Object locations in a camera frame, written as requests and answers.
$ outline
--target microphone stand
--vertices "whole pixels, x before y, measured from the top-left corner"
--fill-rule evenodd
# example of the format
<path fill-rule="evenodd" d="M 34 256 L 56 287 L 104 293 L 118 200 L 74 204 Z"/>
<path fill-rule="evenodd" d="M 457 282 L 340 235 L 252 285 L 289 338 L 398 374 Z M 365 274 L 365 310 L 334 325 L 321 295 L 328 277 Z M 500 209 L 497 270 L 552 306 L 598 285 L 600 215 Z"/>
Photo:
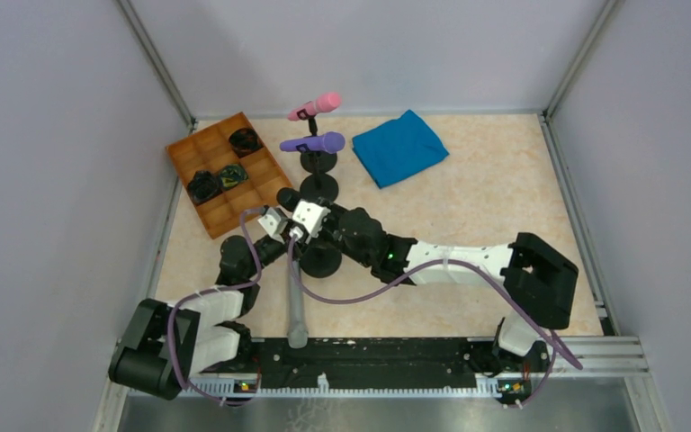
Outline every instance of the microphone stand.
<path fill-rule="evenodd" d="M 305 111 L 298 112 L 302 120 L 309 122 L 310 136 L 316 137 L 319 128 L 317 127 L 317 116 L 308 115 Z M 301 166 L 311 175 L 306 177 L 301 183 L 301 197 L 306 201 L 314 202 L 321 197 L 334 201 L 340 193 L 337 180 L 325 174 L 335 167 L 337 163 L 337 153 L 327 153 L 325 151 L 302 151 Z"/>
<path fill-rule="evenodd" d="M 298 118 L 309 122 L 309 132 L 312 137 L 316 137 L 319 131 L 316 117 L 316 115 L 308 115 L 303 110 L 298 112 Z M 315 202 L 319 197 L 334 201 L 340 188 L 337 180 L 325 173 L 335 167 L 336 163 L 337 153 L 302 151 L 301 166 L 311 175 L 301 183 L 301 198 L 309 202 Z M 315 238 L 309 243 L 298 264 L 306 275 L 323 278 L 334 274 L 342 262 L 343 254 L 339 250 Z"/>

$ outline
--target table surface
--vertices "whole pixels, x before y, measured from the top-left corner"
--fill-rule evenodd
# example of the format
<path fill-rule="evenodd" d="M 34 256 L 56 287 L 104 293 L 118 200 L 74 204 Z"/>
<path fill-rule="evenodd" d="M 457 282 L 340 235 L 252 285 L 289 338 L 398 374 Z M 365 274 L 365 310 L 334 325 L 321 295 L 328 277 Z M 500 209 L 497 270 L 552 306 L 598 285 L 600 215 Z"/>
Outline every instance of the table surface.
<path fill-rule="evenodd" d="M 450 156 L 436 166 L 385 189 L 378 189 L 354 152 L 350 139 L 390 117 L 318 119 L 319 133 L 338 131 L 348 140 L 330 174 L 340 184 L 337 203 L 364 207 L 389 233 L 429 243 L 492 246 L 509 243 L 529 231 L 579 266 L 570 326 L 561 334 L 602 335 L 592 292 L 584 275 L 576 240 L 535 115 L 428 115 Z M 308 135 L 304 121 L 250 119 L 294 185 L 308 175 L 297 153 L 279 150 L 279 142 Z M 200 128 L 210 122 L 201 122 Z M 264 235 L 248 223 L 253 239 Z M 177 300 L 212 285 L 219 271 L 220 244 L 235 229 L 211 240 L 182 191 L 157 283 L 156 298 Z M 287 332 L 286 260 L 263 271 L 256 306 L 241 319 L 254 337 L 284 337 Z M 326 279 L 303 276 L 314 292 L 328 298 L 353 298 L 381 283 L 368 269 L 344 257 Z M 401 285 L 353 305 L 328 305 L 305 299 L 306 321 L 315 338 L 493 336 L 509 313 L 507 304 L 484 285 Z"/>

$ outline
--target wooden tray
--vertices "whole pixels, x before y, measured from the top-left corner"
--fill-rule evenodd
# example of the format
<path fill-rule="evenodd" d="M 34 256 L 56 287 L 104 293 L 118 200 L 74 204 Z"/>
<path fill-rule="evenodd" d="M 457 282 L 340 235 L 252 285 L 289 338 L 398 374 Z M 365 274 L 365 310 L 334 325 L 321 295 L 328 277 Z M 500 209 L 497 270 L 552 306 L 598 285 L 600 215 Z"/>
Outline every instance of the wooden tray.
<path fill-rule="evenodd" d="M 260 137 L 261 149 L 242 158 L 237 156 L 229 145 L 229 136 L 242 128 L 253 129 L 253 125 L 240 112 L 166 147 L 184 188 L 194 173 L 203 169 L 216 173 L 229 164 L 240 164 L 247 171 L 249 179 L 244 183 L 194 207 L 211 239 L 238 227 L 242 211 L 276 205 L 276 193 L 292 187 Z"/>

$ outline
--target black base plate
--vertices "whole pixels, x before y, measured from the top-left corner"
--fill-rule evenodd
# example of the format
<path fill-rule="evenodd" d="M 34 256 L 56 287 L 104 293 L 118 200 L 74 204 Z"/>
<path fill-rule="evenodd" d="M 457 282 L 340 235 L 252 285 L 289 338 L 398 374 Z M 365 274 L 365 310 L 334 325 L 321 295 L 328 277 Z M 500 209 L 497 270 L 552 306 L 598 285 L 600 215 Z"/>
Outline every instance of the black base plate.
<path fill-rule="evenodd" d="M 317 185 L 313 175 L 306 177 L 301 183 L 301 198 L 309 202 L 314 202 L 319 197 L 334 201 L 340 193 L 337 180 L 332 175 L 321 174 L 319 181 Z"/>
<path fill-rule="evenodd" d="M 337 163 L 337 153 L 327 153 L 324 151 L 316 151 L 314 153 L 317 153 L 316 156 L 320 173 L 326 173 L 335 167 Z M 301 166 L 310 173 L 314 172 L 314 166 L 311 163 L 311 155 L 305 151 L 301 153 Z"/>
<path fill-rule="evenodd" d="M 522 372 L 524 359 L 531 372 L 547 369 L 541 341 L 524 358 L 497 359 L 492 347 L 492 340 L 466 337 L 335 337 L 310 338 L 293 349 L 284 337 L 266 337 L 252 344 L 257 363 L 223 363 L 213 372 L 254 374 L 260 366 L 266 389 L 316 388 L 323 373 L 333 389 L 440 389 L 475 387 L 476 373 Z"/>
<path fill-rule="evenodd" d="M 306 253 L 301 256 L 301 270 L 311 277 L 330 277 L 340 268 L 343 254 L 339 250 L 315 242 L 316 240 L 312 240 Z"/>

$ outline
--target blue cloth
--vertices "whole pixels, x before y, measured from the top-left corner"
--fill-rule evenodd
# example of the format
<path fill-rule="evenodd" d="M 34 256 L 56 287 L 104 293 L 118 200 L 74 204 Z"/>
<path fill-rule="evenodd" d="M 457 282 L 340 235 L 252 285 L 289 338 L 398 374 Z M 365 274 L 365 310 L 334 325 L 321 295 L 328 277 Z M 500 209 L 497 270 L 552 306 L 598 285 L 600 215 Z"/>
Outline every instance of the blue cloth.
<path fill-rule="evenodd" d="M 354 153 L 381 189 L 449 156 L 435 132 L 411 110 L 356 135 Z"/>

